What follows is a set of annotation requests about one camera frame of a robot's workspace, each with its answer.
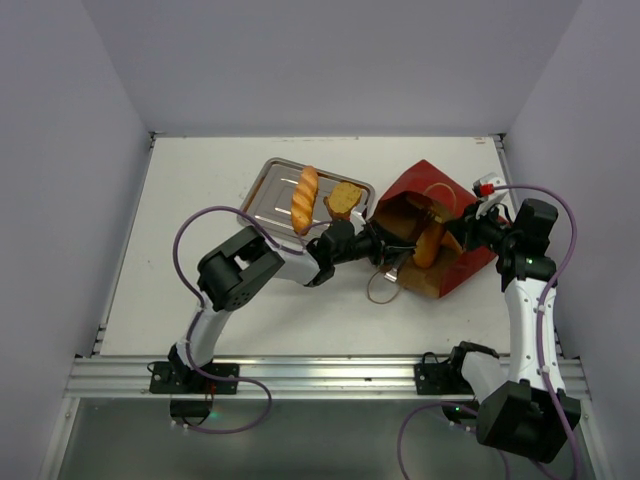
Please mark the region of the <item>golden baguette roll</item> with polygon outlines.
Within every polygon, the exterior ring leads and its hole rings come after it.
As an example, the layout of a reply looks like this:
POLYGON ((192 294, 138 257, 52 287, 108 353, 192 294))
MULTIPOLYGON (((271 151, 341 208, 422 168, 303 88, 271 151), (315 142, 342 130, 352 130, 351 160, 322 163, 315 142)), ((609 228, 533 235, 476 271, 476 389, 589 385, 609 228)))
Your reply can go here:
POLYGON ((445 226, 436 220, 431 221, 424 228, 416 242, 413 254, 413 261, 418 267, 428 269, 434 264, 445 231, 445 226))

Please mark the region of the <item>metal tongs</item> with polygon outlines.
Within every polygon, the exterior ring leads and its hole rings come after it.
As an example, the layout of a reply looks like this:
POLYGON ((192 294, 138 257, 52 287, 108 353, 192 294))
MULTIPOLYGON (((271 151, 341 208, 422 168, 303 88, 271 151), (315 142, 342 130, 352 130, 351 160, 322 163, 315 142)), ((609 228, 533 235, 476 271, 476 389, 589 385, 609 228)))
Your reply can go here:
POLYGON ((391 272, 399 278, 401 269, 406 265, 413 265, 419 269, 413 261, 416 242, 424 228, 435 219, 419 209, 392 209, 382 212, 377 221, 393 236, 404 242, 399 249, 397 258, 393 261, 391 272))

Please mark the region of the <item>red paper bag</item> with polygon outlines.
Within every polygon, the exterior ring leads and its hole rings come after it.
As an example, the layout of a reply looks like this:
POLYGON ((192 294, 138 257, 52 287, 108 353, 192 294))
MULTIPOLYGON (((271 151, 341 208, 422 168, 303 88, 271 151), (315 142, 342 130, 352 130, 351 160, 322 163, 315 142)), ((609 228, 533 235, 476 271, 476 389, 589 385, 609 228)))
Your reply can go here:
POLYGON ((416 245, 398 268, 400 287, 439 299, 469 280, 496 255, 485 247, 467 251, 445 228, 476 197, 426 160, 406 170, 379 199, 371 219, 416 245))

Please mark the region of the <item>brown seeded bread slice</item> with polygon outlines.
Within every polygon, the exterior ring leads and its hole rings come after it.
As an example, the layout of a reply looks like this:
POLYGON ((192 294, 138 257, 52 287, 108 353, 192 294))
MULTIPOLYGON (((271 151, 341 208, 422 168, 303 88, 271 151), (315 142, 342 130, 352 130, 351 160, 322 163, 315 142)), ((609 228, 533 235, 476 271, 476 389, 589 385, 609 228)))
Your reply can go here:
POLYGON ((324 205, 332 220, 349 220, 361 197, 360 187, 351 182, 340 182, 324 198, 324 205))

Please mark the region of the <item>long glazed bread loaf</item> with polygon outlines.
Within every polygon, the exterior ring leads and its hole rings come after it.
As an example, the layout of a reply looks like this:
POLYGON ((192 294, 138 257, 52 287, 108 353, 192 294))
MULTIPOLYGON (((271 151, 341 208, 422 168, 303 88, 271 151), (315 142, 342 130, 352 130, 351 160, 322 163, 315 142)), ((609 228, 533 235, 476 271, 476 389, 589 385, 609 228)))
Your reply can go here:
POLYGON ((312 224, 313 211, 318 195, 318 173, 313 166, 305 166, 300 174, 291 200, 290 217, 293 230, 303 235, 312 224))

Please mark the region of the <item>fake sandwich wedge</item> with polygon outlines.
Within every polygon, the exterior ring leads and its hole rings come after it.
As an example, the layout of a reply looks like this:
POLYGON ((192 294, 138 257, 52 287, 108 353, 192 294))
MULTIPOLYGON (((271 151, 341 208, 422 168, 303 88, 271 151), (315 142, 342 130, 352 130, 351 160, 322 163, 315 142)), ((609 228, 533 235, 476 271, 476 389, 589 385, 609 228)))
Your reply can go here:
POLYGON ((407 195, 405 199, 410 205, 424 211, 428 216, 440 223, 444 223, 454 218, 454 214, 448 207, 437 200, 431 199, 430 197, 407 195))

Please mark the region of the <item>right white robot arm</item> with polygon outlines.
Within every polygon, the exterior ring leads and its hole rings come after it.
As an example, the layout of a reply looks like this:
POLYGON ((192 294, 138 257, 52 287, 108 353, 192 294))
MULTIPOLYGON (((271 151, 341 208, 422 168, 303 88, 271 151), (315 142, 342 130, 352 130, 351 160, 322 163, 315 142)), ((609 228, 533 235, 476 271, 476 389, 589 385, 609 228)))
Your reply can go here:
POLYGON ((485 247, 497 256, 510 363, 504 370, 493 349, 462 342, 451 352, 445 379, 454 391, 472 389, 480 444, 542 464, 555 459, 581 416, 579 401, 566 393, 556 354, 556 264, 546 251, 557 217, 554 206, 527 199, 509 223, 496 201, 484 199, 447 224, 466 251, 485 247))

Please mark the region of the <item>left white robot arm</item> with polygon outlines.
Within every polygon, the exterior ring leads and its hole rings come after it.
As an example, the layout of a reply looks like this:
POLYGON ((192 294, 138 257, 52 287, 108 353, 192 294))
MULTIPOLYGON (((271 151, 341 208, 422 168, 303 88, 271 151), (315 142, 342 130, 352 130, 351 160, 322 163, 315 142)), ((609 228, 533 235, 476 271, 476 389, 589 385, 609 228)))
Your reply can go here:
POLYGON ((300 251, 271 245, 254 227, 246 227, 197 265, 198 308, 185 336, 168 355, 172 379, 185 392, 201 390, 208 379, 215 345, 231 313, 245 306, 272 279, 317 287, 338 265, 367 259, 376 267, 411 252, 413 245, 370 221, 356 231, 348 220, 334 220, 300 251))

